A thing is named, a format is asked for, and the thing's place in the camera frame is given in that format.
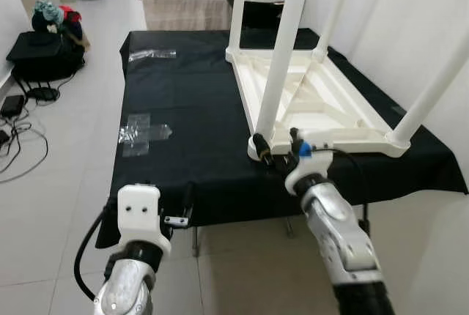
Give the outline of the beige striped cloth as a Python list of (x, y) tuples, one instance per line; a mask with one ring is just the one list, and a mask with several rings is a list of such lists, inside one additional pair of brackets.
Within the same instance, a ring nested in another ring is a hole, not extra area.
[(226, 0), (141, 0), (145, 25), (153, 31), (228, 30), (232, 8)]

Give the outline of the black round bowl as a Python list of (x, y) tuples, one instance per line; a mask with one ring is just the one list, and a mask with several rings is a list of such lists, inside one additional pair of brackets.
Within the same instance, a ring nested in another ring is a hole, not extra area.
[(284, 0), (245, 0), (244, 29), (277, 29), (284, 10)]

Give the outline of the black tablecloth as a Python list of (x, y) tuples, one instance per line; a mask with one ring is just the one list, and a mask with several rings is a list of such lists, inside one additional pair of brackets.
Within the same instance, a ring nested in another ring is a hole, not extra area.
[[(114, 247), (117, 191), (148, 183), (160, 188), (160, 208), (181, 211), (185, 185), (196, 185), (191, 224), (211, 226), (300, 214), (284, 181), (267, 178), (267, 166), (247, 155), (247, 118), (225, 50), (227, 31), (131, 31), (120, 55), (125, 90), (119, 124), (131, 114), (150, 114), (173, 135), (151, 143), (148, 155), (120, 157), (115, 147), (113, 177), (96, 246)], [(128, 54), (148, 48), (176, 50), (174, 59), (128, 63)], [(468, 193), (452, 148), (420, 128), (402, 157), (357, 154), (338, 158), (329, 171), (352, 204), (396, 200), (422, 190)]]

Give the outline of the metal table leg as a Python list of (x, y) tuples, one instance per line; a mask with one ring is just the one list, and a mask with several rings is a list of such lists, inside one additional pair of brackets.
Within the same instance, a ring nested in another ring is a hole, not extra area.
[(191, 227), (191, 250), (194, 258), (199, 258), (201, 254), (200, 248), (200, 231), (197, 226)]

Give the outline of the black case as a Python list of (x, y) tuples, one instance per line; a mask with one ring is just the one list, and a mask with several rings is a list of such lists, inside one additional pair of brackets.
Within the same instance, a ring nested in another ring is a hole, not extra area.
[(73, 76), (84, 66), (84, 53), (84, 46), (64, 34), (23, 31), (6, 60), (13, 64), (16, 78), (39, 83)]

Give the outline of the white plastic children table top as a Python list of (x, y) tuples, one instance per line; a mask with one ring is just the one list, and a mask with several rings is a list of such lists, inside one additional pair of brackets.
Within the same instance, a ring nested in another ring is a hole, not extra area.
[[(271, 48), (225, 50), (226, 61), (237, 78), (251, 135), (258, 130), (273, 56)], [(265, 134), (273, 155), (290, 151), (292, 128), (325, 131), (330, 144), (348, 153), (380, 153), (399, 158), (410, 148), (409, 144), (390, 141), (392, 128), (372, 102), (329, 58), (316, 61), (312, 50), (291, 52), (273, 129)]]

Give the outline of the black oval floor object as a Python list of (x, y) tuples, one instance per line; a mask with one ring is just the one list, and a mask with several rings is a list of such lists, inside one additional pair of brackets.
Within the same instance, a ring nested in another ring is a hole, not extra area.
[(27, 98), (37, 102), (56, 102), (60, 98), (60, 91), (53, 87), (40, 86), (26, 90), (24, 92)]

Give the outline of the clear plastic bag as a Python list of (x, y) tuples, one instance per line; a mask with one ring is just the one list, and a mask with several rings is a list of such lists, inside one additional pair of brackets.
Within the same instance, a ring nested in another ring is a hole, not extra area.
[(164, 48), (148, 48), (147, 50), (134, 51), (128, 54), (128, 63), (143, 61), (145, 59), (174, 59), (176, 50), (164, 50)]
[(167, 124), (152, 124), (150, 114), (131, 114), (118, 131), (121, 158), (148, 155), (151, 143), (166, 141), (173, 135)]

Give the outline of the black power adapter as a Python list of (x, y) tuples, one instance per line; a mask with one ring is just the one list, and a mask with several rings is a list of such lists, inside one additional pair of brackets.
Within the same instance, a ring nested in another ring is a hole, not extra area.
[(27, 98), (23, 94), (7, 95), (0, 104), (0, 118), (13, 119), (23, 113)]

